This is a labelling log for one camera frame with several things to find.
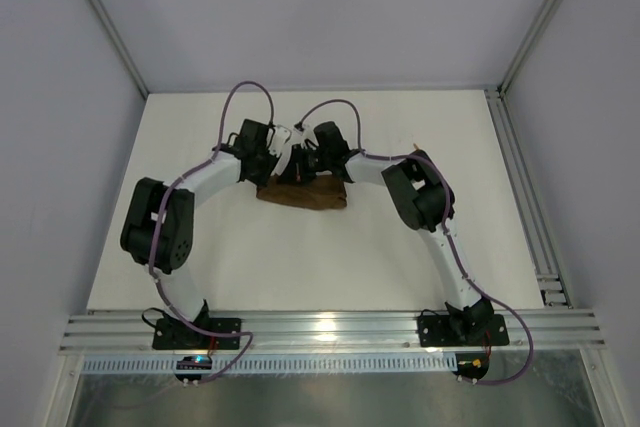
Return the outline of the brown cloth napkin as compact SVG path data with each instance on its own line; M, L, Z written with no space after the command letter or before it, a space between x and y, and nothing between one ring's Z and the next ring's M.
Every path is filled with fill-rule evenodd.
M313 211L342 210L347 207L345 183L331 175L316 177L306 184L279 183L279 177L272 176L266 186L256 188L256 198Z

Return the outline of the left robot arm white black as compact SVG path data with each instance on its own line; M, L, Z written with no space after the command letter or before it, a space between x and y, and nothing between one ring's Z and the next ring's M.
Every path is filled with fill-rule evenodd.
M154 327L157 350L204 349L220 341L239 347L239 321L215 321L188 268L196 209L239 182L264 186L291 131L245 120L200 164L171 183L145 177L135 185L120 236L122 250L147 268L163 303Z

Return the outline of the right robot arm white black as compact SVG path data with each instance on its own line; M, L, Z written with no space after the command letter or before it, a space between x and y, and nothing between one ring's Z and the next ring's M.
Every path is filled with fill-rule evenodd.
M456 246L454 193L425 152L385 157L352 149L332 121L315 128L298 123L284 145L290 156L282 182L303 185L330 173L345 183L384 186L402 222L418 233L445 294L443 313L425 309L416 319L423 347L489 349L504 338L503 318L473 285L465 257Z

